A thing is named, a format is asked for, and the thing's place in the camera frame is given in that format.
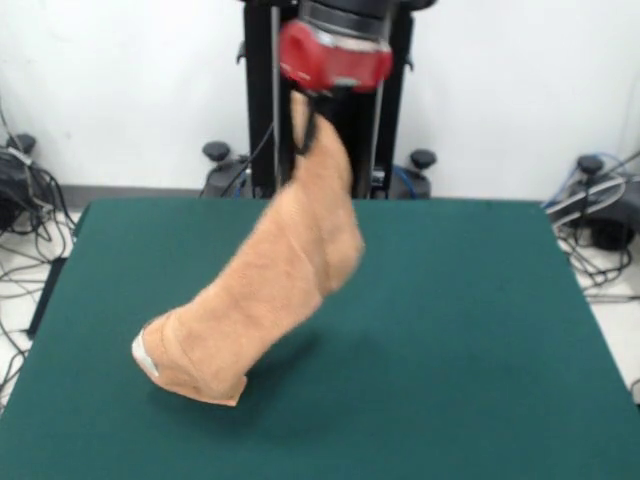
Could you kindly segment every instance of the green table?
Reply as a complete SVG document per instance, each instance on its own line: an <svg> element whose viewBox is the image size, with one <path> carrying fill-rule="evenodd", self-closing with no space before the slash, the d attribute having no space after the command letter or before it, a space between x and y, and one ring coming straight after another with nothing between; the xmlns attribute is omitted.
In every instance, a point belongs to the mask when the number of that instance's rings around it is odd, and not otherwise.
<svg viewBox="0 0 640 480"><path fill-rule="evenodd" d="M528 203L359 204L358 274L238 408L152 386L131 340L214 278L262 206L91 206L0 420L3 479L640 478L638 413Z"/></svg>

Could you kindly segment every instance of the black metal frame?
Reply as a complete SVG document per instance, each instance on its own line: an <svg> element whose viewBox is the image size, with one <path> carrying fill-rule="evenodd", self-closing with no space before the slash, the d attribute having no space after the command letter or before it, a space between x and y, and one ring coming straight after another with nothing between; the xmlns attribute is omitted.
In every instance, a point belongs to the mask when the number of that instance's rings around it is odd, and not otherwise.
<svg viewBox="0 0 640 480"><path fill-rule="evenodd" d="M274 58L272 52L272 7L269 4L246 3L244 7L245 61L248 87L249 134L251 151L255 152L274 122ZM297 16L297 6L278 8L278 29ZM380 91L349 95L340 102L340 115L334 125L351 159L354 182L353 196L369 198L375 190L388 192L391 186L398 117L406 60L413 34L411 9L400 5L395 13L390 35L394 52L394 68ZM252 164L254 196L270 198L278 184L291 178L295 162L290 115L293 85L279 75L278 165L275 162L275 136L256 155ZM372 149L375 142L375 155ZM373 185L373 169L384 174L381 185Z"/></svg>

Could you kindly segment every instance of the knob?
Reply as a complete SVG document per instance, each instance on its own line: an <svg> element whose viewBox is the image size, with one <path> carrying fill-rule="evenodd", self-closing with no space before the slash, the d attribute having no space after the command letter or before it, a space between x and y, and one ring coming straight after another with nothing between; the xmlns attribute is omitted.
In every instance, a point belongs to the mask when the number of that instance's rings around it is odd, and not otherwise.
<svg viewBox="0 0 640 480"><path fill-rule="evenodd" d="M604 162L595 155L583 155L578 158L578 169L587 177L593 177L604 168Z"/></svg>
<svg viewBox="0 0 640 480"><path fill-rule="evenodd" d="M410 159L413 166L420 171L427 170L438 162L438 157L431 150L416 150Z"/></svg>
<svg viewBox="0 0 640 480"><path fill-rule="evenodd" d="M436 0L404 0L411 10L423 10L432 7Z"/></svg>
<svg viewBox="0 0 640 480"><path fill-rule="evenodd" d="M20 133L15 137L10 136L5 148L15 148L16 150L20 150L22 153L30 155L36 146L36 143L35 137L28 133Z"/></svg>
<svg viewBox="0 0 640 480"><path fill-rule="evenodd" d="M213 163L220 163L231 154L231 149L224 142L209 142L202 148L202 153Z"/></svg>

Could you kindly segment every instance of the vertical rod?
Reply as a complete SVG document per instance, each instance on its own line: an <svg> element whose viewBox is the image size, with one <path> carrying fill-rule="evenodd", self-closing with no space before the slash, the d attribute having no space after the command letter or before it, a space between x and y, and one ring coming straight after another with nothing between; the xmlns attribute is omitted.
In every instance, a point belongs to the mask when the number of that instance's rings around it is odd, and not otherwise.
<svg viewBox="0 0 640 480"><path fill-rule="evenodd" d="M244 7L245 64L250 150L255 154L251 165L251 181L253 193L258 198L271 198L276 190L271 143L275 141L275 136L271 134L264 148L260 152L256 150L274 120L272 98L268 93L273 83L273 59L268 46L271 30L271 7L247 3Z"/></svg>
<svg viewBox="0 0 640 480"><path fill-rule="evenodd" d="M392 21L394 16L395 16L395 11L391 12L385 20L384 38L387 41L391 36L391 26L392 26ZM385 82L381 83L376 92L376 105L375 105L375 112L373 115L373 135L371 139L371 173L369 176L371 186L369 188L367 198L371 197L372 190L373 190L373 172L376 168L378 138L380 137L380 118L382 116L382 100L384 98L384 86L385 86Z"/></svg>
<svg viewBox="0 0 640 480"><path fill-rule="evenodd" d="M271 7L271 95L273 97L273 171L276 190L281 187L280 166L280 8Z"/></svg>
<svg viewBox="0 0 640 480"><path fill-rule="evenodd" d="M380 125L376 147L376 166L384 169L383 189L388 192L393 176L393 156L396 148L398 120L402 103L402 87L406 71L406 61L411 51L413 17L405 4L396 9L391 29L390 45L393 51L393 70L385 82L385 90L380 113Z"/></svg>

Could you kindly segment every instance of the towel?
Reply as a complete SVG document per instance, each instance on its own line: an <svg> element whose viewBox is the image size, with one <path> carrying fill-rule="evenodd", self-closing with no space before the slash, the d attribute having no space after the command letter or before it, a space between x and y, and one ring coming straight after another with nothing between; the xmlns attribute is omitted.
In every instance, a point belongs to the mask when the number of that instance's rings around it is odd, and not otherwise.
<svg viewBox="0 0 640 480"><path fill-rule="evenodd" d="M291 114L301 145L309 118L302 94L292 93ZM350 195L349 157L332 124L314 115L314 141L297 156L291 181L218 277L134 340L134 359L158 387L236 406L249 369L358 267L364 241Z"/></svg>

